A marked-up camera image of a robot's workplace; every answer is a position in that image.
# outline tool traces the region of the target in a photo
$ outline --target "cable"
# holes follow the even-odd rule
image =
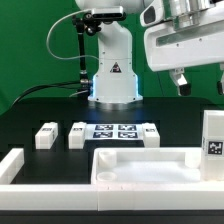
[[[73,93],[73,94],[70,95],[69,97],[77,96],[77,95],[79,95],[79,94],[88,93],[88,92],[89,92],[89,90],[84,90],[84,91],[81,91],[81,92]]]
[[[162,87],[162,83],[161,83],[161,79],[160,79],[160,74],[159,74],[159,72],[156,72],[156,74],[157,74],[157,77],[158,77],[159,86],[160,86],[160,89],[161,89],[162,96],[165,97],[163,87]]]
[[[70,17],[72,17],[72,16],[75,16],[75,15],[78,15],[78,14],[81,14],[81,13],[89,12],[89,11],[91,11],[91,9],[86,9],[86,10],[82,10],[82,11],[78,11],[78,12],[71,13],[71,14],[69,14],[69,15],[67,15],[67,16],[64,16],[64,17],[62,17],[61,19],[59,19],[59,20],[58,20],[58,21],[51,27],[51,29],[49,30],[48,35],[47,35],[46,46],[47,46],[47,50],[48,50],[48,52],[49,52],[54,58],[57,58],[57,59],[59,59],[59,60],[66,60],[66,61],[68,61],[68,60],[77,60],[77,59],[80,59],[80,58],[83,58],[83,57],[85,57],[85,58],[86,58],[86,57],[89,57],[89,58],[94,58],[94,59],[96,59],[96,60],[99,60],[99,58],[97,58],[97,57],[95,57],[95,56],[93,56],[93,55],[83,55],[83,56],[76,56],[76,57],[70,57],[70,58],[62,58],[62,57],[59,57],[59,56],[55,55],[55,54],[51,51],[51,49],[50,49],[50,44],[49,44],[49,42],[50,42],[51,34],[52,34],[53,30],[55,29],[55,27],[56,27],[58,24],[60,24],[62,21],[64,21],[64,20],[67,19],[67,18],[70,18]]]
[[[24,91],[19,97],[17,97],[17,99],[13,102],[12,107],[18,103],[22,98],[24,98],[25,96],[42,90],[42,89],[47,89],[47,88],[65,88],[64,86],[68,86],[68,85],[74,85],[74,84],[80,84],[80,81],[71,81],[71,82],[61,82],[61,83],[54,83],[54,84],[49,84],[49,85],[39,85],[39,86],[34,86],[31,87],[30,89],[27,89],[26,91]]]

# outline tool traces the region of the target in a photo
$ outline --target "green backdrop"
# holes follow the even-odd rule
[[[77,11],[73,0],[1,0],[0,5],[0,113],[6,111],[24,90],[35,85],[77,80],[78,61],[60,61],[46,50],[46,36],[50,27],[61,17]],[[139,75],[139,91],[147,97],[178,97],[168,72],[153,73],[146,63],[139,15],[131,15],[122,22],[133,34],[133,68]],[[51,47],[58,55],[78,55],[76,32],[71,21],[62,23],[53,33]],[[97,56],[97,38],[86,38],[86,53]],[[87,59],[88,72],[97,71],[98,62]],[[204,97],[222,104],[216,83],[221,78],[219,65],[186,69],[192,83],[192,96]],[[71,90],[49,89],[30,97],[69,96]]]

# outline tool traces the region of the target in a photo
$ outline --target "white robot body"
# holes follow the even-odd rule
[[[89,101],[106,109],[126,107],[142,100],[137,91],[138,79],[132,70],[132,35],[117,22],[103,24],[101,28],[99,70],[93,79]]]
[[[80,9],[109,8],[122,6],[126,13],[140,13],[144,9],[144,0],[76,0]]]

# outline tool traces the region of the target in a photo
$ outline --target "robot camera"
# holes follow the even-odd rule
[[[100,21],[121,21],[126,18],[122,6],[110,8],[95,8],[91,11],[92,18]]]

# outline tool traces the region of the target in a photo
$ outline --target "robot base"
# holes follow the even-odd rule
[[[101,103],[96,101],[89,101],[89,106],[103,110],[127,110],[132,108],[141,107],[143,100],[133,101],[130,103]]]

